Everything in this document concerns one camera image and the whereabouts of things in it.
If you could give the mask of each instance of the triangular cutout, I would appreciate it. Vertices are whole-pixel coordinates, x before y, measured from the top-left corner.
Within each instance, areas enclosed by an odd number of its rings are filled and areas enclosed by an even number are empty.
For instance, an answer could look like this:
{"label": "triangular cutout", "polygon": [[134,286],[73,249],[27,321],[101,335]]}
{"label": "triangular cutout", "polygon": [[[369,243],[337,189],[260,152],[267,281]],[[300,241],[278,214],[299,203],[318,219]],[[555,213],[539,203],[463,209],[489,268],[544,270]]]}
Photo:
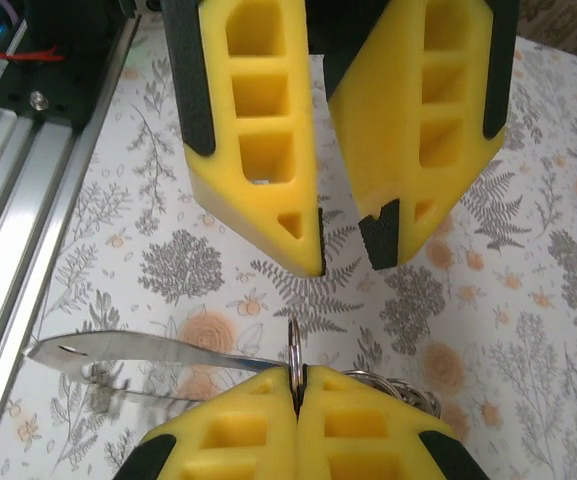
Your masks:
{"label": "triangular cutout", "polygon": [[432,200],[422,200],[421,202],[418,202],[415,206],[415,222],[418,222],[425,217],[426,214],[432,210],[434,205],[435,202]]}
{"label": "triangular cutout", "polygon": [[257,385],[250,393],[252,395],[268,395],[274,392],[275,386],[272,383],[272,380],[266,380],[261,385]]}
{"label": "triangular cutout", "polygon": [[282,213],[277,218],[282,227],[299,240],[302,236],[301,215],[298,213]]}

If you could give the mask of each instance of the floral fabric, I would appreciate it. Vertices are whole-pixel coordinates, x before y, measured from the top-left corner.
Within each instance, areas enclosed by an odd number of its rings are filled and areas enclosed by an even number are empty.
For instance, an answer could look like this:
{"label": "floral fabric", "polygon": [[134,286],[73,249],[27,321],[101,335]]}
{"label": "floral fabric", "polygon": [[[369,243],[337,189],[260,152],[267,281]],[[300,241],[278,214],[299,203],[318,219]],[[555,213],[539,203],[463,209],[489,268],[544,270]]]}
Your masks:
{"label": "floral fabric", "polygon": [[519,35],[577,54],[577,0],[520,0]]}
{"label": "floral fabric", "polygon": [[[128,328],[305,360],[436,392],[493,479],[577,479],[577,58],[518,40],[508,134],[416,258],[371,270],[312,60],[329,273],[289,276],[193,200],[162,25],[142,22],[34,339]],[[110,364],[131,388],[209,399],[241,373]],[[0,478],[111,478],[185,402],[99,409],[103,392],[24,362],[0,421]]]}

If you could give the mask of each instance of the knife blade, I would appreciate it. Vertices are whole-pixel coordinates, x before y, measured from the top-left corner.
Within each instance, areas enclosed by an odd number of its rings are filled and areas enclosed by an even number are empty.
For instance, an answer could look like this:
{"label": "knife blade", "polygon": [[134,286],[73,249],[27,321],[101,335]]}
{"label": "knife blade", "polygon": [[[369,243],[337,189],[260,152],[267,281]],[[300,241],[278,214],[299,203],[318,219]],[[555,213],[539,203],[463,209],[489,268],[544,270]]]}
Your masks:
{"label": "knife blade", "polygon": [[286,363],[229,355],[166,337],[126,330],[106,330],[61,335],[41,340],[22,354],[35,362],[67,374],[72,380],[90,384],[84,375],[87,365],[104,361],[142,360],[178,363],[184,366],[207,365],[260,373]]}

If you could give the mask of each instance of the metal ring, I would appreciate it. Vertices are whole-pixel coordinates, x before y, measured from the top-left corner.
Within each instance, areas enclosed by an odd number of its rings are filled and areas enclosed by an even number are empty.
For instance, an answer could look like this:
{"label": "metal ring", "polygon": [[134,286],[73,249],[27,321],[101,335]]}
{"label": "metal ring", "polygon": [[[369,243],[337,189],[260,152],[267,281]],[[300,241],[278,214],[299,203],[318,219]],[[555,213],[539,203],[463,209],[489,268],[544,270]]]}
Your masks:
{"label": "metal ring", "polygon": [[290,372],[290,390],[295,401],[304,384],[304,365],[301,356],[301,337],[299,323],[292,318],[288,323],[288,370]]}
{"label": "metal ring", "polygon": [[361,383],[369,385],[377,390],[387,393],[398,400],[404,400],[399,391],[384,377],[376,373],[367,372],[365,370],[346,370],[346,375],[356,378]]}
{"label": "metal ring", "polygon": [[404,380],[385,378],[376,373],[366,372],[364,370],[347,370],[343,373],[383,393],[391,395],[422,412],[428,413],[436,418],[441,418],[441,403],[431,392],[415,388]]}

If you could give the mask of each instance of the silver metal tool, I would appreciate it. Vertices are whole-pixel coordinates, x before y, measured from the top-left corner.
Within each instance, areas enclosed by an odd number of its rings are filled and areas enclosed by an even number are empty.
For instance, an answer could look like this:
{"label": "silver metal tool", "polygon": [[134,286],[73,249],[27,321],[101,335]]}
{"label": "silver metal tool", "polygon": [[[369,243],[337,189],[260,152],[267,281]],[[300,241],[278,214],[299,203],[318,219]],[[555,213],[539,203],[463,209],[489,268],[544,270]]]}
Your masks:
{"label": "silver metal tool", "polygon": [[146,360],[180,365],[209,365],[260,373],[285,363],[213,352],[189,343],[125,330],[84,332],[43,340],[23,352],[80,383],[95,383],[85,367],[98,362]]}
{"label": "silver metal tool", "polygon": [[[153,395],[129,390],[127,385],[121,387],[104,381],[108,375],[99,374],[104,371],[104,362],[142,360],[184,366],[233,368],[253,373],[261,373],[274,367],[285,367],[288,370],[290,390],[296,408],[305,387],[299,323],[294,318],[288,323],[288,363],[218,353],[165,337],[124,330],[53,337],[27,348],[23,354],[42,365],[65,373],[76,382],[97,385],[108,395],[117,395],[122,400],[137,403]],[[439,401],[432,393],[416,389],[403,380],[385,378],[363,370],[348,370],[343,373],[430,415],[437,418],[441,415]],[[199,400],[157,397],[170,400]]]}

